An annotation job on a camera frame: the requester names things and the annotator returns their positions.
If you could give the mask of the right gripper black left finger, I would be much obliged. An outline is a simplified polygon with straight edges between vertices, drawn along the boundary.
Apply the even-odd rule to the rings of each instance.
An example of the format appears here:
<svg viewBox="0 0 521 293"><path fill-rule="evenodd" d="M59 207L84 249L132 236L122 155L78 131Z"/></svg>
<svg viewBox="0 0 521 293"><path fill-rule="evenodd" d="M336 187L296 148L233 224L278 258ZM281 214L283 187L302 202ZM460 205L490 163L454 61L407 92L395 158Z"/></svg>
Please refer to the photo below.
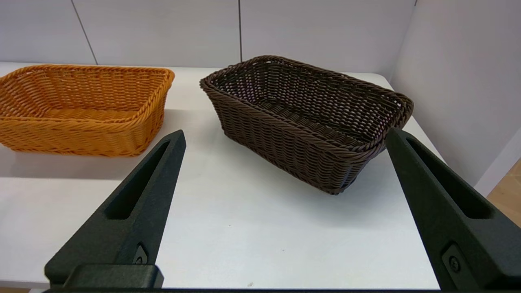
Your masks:
<svg viewBox="0 0 521 293"><path fill-rule="evenodd" d="M186 150L164 136L47 262L51 286L162 286L156 259Z"/></svg>

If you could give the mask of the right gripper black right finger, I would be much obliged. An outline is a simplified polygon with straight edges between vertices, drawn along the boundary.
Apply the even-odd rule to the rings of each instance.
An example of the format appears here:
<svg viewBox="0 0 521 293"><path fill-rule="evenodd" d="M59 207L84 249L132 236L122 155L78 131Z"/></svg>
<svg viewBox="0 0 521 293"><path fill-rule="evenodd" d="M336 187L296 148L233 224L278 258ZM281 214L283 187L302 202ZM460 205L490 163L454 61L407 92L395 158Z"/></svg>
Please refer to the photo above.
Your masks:
<svg viewBox="0 0 521 293"><path fill-rule="evenodd" d="M518 291L521 230L410 133L385 144L443 291Z"/></svg>

